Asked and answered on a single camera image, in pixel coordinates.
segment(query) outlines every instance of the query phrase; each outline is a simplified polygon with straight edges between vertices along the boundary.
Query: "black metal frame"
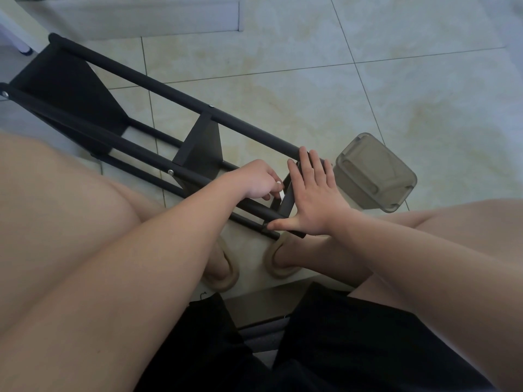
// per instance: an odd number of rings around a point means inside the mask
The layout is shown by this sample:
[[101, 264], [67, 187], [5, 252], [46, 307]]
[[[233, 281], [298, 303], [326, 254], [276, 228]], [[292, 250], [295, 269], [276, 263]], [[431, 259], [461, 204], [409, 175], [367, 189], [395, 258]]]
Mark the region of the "black metal frame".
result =
[[[100, 161], [175, 195], [187, 197], [211, 182], [220, 169], [238, 168], [221, 158], [218, 124], [290, 158], [299, 159], [298, 147], [213, 105], [188, 96], [57, 34], [50, 34], [49, 41], [50, 44], [43, 52], [10, 84], [0, 84], [0, 90], [4, 96], [46, 121]], [[182, 142], [129, 118], [87, 62], [200, 114], [187, 139]], [[173, 160], [168, 160], [122, 138], [121, 135], [128, 126], [178, 147], [178, 154]], [[110, 156], [109, 151], [113, 148], [168, 173], [183, 189]], [[270, 207], [248, 198], [240, 201], [237, 206], [263, 219], [264, 223], [289, 217], [294, 205], [289, 176], [284, 179], [284, 186], [284, 200], [275, 198]], [[279, 237], [277, 232], [266, 230], [263, 224], [236, 213], [232, 213], [230, 218], [272, 239]], [[300, 232], [293, 232], [304, 237]]]

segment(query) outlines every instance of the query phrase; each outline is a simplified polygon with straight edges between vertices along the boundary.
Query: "bare leg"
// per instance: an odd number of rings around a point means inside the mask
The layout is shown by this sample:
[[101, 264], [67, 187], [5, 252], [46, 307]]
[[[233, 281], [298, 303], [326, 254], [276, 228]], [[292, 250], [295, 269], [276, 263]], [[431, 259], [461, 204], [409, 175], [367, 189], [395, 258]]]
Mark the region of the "bare leg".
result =
[[[164, 208], [33, 139], [0, 134], [0, 334], [104, 245]], [[216, 247], [206, 272], [229, 273]]]
[[[500, 261], [523, 261], [522, 200], [488, 200], [382, 218], [448, 239]], [[275, 262], [282, 267], [305, 267], [334, 279], [350, 272], [352, 276], [341, 282], [357, 287], [351, 297], [408, 310], [394, 292], [332, 238], [293, 239], [278, 250]]]

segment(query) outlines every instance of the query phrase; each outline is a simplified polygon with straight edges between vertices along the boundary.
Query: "beige slipper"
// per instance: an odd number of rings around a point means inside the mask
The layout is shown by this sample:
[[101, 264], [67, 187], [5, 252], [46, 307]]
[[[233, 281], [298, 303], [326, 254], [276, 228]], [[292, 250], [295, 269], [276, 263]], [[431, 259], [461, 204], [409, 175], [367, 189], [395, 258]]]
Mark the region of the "beige slipper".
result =
[[232, 288], [238, 281], [239, 278], [239, 265], [236, 257], [229, 250], [227, 243], [222, 237], [218, 237], [216, 243], [222, 249], [223, 255], [225, 256], [229, 268], [231, 269], [231, 275], [225, 279], [214, 279], [208, 275], [204, 275], [201, 281], [206, 284], [207, 287], [213, 289], [215, 292], [223, 293]]
[[287, 277], [290, 277], [291, 275], [296, 274], [299, 270], [301, 270], [301, 267], [278, 267], [274, 264], [274, 255], [276, 254], [276, 251], [281, 248], [281, 246], [287, 242], [289, 237], [291, 236], [290, 232], [283, 232], [280, 235], [280, 238], [274, 242], [271, 246], [267, 248], [265, 251], [264, 257], [263, 257], [263, 263], [265, 264], [265, 269], [269, 274], [271, 274], [276, 279], [285, 279]]

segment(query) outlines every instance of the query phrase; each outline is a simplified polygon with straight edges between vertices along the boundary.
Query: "gray plastic container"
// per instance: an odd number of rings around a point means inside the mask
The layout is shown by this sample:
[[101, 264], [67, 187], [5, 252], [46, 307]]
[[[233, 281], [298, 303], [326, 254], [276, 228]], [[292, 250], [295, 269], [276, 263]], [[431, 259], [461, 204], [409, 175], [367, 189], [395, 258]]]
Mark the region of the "gray plastic container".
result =
[[336, 158], [336, 184], [363, 210], [395, 212], [417, 183], [416, 174], [370, 133], [360, 133]]

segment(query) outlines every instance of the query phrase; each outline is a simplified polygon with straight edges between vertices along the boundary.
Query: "shorts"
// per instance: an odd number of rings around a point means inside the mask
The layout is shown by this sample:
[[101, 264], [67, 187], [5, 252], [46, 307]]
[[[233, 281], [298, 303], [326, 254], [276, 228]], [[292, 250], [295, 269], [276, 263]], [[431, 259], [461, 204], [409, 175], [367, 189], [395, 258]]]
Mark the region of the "shorts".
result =
[[191, 303], [136, 391], [495, 390], [413, 314], [312, 284], [272, 369], [247, 347], [219, 294]]

